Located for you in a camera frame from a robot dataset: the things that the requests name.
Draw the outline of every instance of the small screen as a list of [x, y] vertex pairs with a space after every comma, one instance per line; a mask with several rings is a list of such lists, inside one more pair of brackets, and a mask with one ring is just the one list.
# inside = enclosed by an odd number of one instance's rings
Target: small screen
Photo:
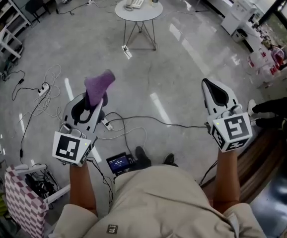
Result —
[[112, 171], [118, 170], [128, 165], [129, 165], [129, 161], [126, 156], [122, 156], [116, 160], [112, 160], [109, 162], [109, 166]]

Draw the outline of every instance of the round white table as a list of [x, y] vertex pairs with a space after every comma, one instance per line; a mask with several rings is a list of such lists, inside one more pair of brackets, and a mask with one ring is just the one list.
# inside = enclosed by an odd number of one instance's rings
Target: round white table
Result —
[[[125, 20], [124, 45], [123, 45], [124, 50], [125, 51], [129, 50], [127, 44], [129, 42], [130, 37], [132, 36], [133, 31], [134, 31], [136, 26], [138, 27], [140, 33], [143, 31], [143, 27], [144, 27], [144, 30], [147, 32], [147, 34], [148, 34], [148, 36], [149, 36], [149, 38], [151, 40], [151, 43], [153, 45], [153, 50], [156, 50], [153, 20], [162, 14], [162, 11], [163, 11], [162, 4], [160, 2], [158, 2], [157, 6], [153, 7], [150, 4], [150, 0], [144, 0], [144, 2], [143, 2], [143, 4], [142, 4], [140, 9], [135, 9], [134, 8], [134, 10], [128, 11], [128, 10], [124, 9], [124, 5], [126, 4], [126, 1], [127, 0], [120, 1], [115, 7], [115, 13], [117, 14], [117, 16], [119, 16], [121, 19]], [[145, 24], [144, 24], [144, 22], [148, 21], [148, 20], [152, 21], [153, 39], [150, 36], [150, 34], [149, 34]], [[134, 24], [134, 27], [133, 27], [131, 33], [130, 33], [128, 41], [125, 44], [125, 40], [126, 40], [126, 23], [127, 23], [127, 21], [132, 21], [135, 24]]]

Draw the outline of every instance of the purple sock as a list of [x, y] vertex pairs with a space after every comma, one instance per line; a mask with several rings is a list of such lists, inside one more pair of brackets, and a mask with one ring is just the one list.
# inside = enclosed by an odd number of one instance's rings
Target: purple sock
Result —
[[115, 81], [115, 75], [111, 70], [105, 70], [97, 77], [88, 77], [84, 81], [91, 106], [96, 106], [103, 98], [107, 88]]

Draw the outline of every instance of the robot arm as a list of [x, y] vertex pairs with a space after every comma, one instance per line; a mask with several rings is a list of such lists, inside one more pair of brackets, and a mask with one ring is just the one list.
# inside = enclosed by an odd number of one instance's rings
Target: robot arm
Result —
[[[94, 132], [97, 124], [104, 118], [102, 107], [105, 103], [106, 95], [95, 107], [90, 106], [87, 93], [80, 94], [67, 103], [60, 130], [54, 134], [53, 157], [64, 163], [83, 166], [97, 140]], [[86, 113], [85, 120], [81, 120], [83, 113]]]
[[248, 113], [243, 112], [234, 92], [207, 78], [202, 80], [202, 91], [209, 112], [206, 126], [220, 150], [226, 152], [243, 147], [253, 133]]

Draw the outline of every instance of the beige shirt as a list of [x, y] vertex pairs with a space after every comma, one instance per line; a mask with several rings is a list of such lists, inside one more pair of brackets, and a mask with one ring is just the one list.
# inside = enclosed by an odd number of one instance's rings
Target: beige shirt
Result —
[[66, 205], [50, 238], [260, 238], [265, 237], [248, 204], [224, 214], [212, 208], [185, 171], [153, 166], [115, 179], [109, 214]]

